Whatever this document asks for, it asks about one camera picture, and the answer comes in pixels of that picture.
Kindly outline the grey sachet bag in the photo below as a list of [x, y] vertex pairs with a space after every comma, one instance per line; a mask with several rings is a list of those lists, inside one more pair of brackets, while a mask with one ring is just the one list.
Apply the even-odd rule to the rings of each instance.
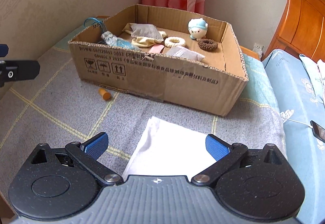
[[132, 33], [131, 37], [134, 37], [134, 41], [145, 43], [147, 42], [157, 42], [161, 43], [166, 37], [164, 31], [159, 31], [157, 27], [153, 24], [130, 24]]
[[189, 60], [194, 60], [194, 61], [202, 61], [205, 56], [195, 52], [191, 51], [183, 46], [174, 46], [169, 49], [169, 51], [166, 53], [168, 56], [174, 56], [174, 57], [179, 57], [179, 58], [186, 58]]

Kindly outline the small orange cone object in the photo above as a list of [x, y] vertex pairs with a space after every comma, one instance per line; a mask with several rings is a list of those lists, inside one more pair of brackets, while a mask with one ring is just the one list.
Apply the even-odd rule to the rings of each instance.
[[103, 100], [108, 101], [112, 98], [111, 93], [109, 93], [104, 88], [99, 88], [99, 94], [102, 97]]

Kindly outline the brown cardboard box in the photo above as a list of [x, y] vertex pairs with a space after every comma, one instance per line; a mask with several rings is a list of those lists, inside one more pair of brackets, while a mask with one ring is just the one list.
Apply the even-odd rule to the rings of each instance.
[[80, 79], [159, 101], [226, 116], [248, 82], [244, 56], [231, 24], [211, 17], [207, 38], [218, 43], [202, 61], [108, 46], [101, 28], [84, 29], [68, 45]]

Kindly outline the blue white plush toy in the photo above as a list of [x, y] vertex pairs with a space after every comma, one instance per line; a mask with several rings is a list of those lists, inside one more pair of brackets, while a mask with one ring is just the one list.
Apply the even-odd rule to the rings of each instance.
[[203, 18], [191, 19], [188, 22], [188, 31], [192, 40], [202, 40], [206, 37], [208, 23]]

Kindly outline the white cloth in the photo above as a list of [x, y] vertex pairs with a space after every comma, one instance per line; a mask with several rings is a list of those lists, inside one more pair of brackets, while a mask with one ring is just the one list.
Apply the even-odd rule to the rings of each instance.
[[122, 174], [193, 176], [216, 160], [206, 150], [206, 134], [152, 116]]

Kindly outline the yellow folded cloth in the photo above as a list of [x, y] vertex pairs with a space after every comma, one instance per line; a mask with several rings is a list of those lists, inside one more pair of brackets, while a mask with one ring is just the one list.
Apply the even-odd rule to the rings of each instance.
[[123, 31], [132, 37], [131, 44], [139, 48], [162, 44], [167, 37], [165, 31], [159, 31], [153, 24], [127, 23]]

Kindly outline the blue floral pillowcase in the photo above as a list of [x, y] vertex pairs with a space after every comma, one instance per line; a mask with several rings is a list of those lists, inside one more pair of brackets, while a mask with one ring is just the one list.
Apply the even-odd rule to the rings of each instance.
[[299, 58], [309, 75], [317, 101], [324, 105], [324, 61], [319, 59], [314, 62], [303, 54], [300, 54]]

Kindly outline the brown knitted hair scrunchie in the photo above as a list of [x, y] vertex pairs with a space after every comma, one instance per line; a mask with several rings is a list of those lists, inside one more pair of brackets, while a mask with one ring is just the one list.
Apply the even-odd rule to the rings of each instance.
[[212, 52], [218, 48], [218, 43], [212, 39], [201, 39], [198, 41], [198, 46], [204, 51]]

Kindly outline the light blue bed sheet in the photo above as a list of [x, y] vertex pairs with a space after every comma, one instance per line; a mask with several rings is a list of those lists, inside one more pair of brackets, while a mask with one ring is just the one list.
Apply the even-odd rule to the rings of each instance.
[[288, 162], [305, 188], [297, 217], [302, 223], [322, 223], [324, 143], [313, 135], [310, 121], [324, 127], [324, 105], [317, 101], [299, 57], [276, 49], [262, 63], [278, 101]]

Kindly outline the pink silicone piece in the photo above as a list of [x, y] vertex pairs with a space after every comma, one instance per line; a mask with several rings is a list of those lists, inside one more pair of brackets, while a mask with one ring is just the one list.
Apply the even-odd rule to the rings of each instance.
[[165, 47], [164, 45], [156, 44], [156, 45], [153, 45], [148, 52], [149, 53], [162, 53], [164, 50], [164, 47]]

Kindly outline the blue embroidered sachet pouch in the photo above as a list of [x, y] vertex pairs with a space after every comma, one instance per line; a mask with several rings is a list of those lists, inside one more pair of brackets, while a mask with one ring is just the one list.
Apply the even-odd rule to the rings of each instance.
[[124, 49], [134, 50], [134, 51], [140, 50], [140, 48], [138, 48], [137, 46], [133, 45], [129, 41], [124, 40], [123, 38], [113, 35], [110, 31], [106, 31], [102, 33], [101, 38], [105, 42], [105, 44], [109, 46], [116, 46]]

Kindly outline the orange wooden headboard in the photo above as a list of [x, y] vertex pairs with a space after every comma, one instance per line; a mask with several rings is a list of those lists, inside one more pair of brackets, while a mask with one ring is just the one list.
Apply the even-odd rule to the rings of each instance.
[[324, 60], [324, 0], [287, 0], [283, 15], [262, 59], [276, 49], [314, 62]]

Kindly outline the white wall socket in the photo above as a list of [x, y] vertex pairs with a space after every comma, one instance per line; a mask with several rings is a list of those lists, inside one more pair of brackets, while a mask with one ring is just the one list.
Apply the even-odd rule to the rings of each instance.
[[258, 43], [255, 43], [253, 46], [252, 51], [255, 52], [259, 58], [262, 58], [263, 56], [263, 48], [264, 46]]

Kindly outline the grey green checked blanket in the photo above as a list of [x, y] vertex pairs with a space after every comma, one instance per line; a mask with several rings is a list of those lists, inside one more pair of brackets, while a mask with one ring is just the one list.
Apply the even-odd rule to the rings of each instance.
[[110, 101], [98, 88], [78, 77], [68, 50], [68, 38], [54, 46], [58, 25], [47, 22], [1, 23], [1, 43], [9, 46], [9, 58], [31, 58], [38, 46], [40, 74], [34, 80], [16, 82], [1, 89], [1, 194], [31, 151], [40, 142], [62, 148], [74, 140], [86, 140], [98, 132], [109, 136], [108, 150], [100, 161], [122, 173], [151, 117], [222, 140], [241, 142], [253, 149], [273, 143], [286, 150], [285, 133], [277, 100], [262, 63], [246, 56], [249, 81], [226, 117], [190, 108], [113, 92]]

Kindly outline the cream knitted hair scrunchie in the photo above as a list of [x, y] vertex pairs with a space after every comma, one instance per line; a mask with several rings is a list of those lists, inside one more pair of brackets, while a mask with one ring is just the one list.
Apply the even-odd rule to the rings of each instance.
[[186, 41], [183, 38], [177, 37], [177, 36], [170, 36], [164, 40], [164, 45], [167, 48], [173, 48], [173, 47], [185, 47]]

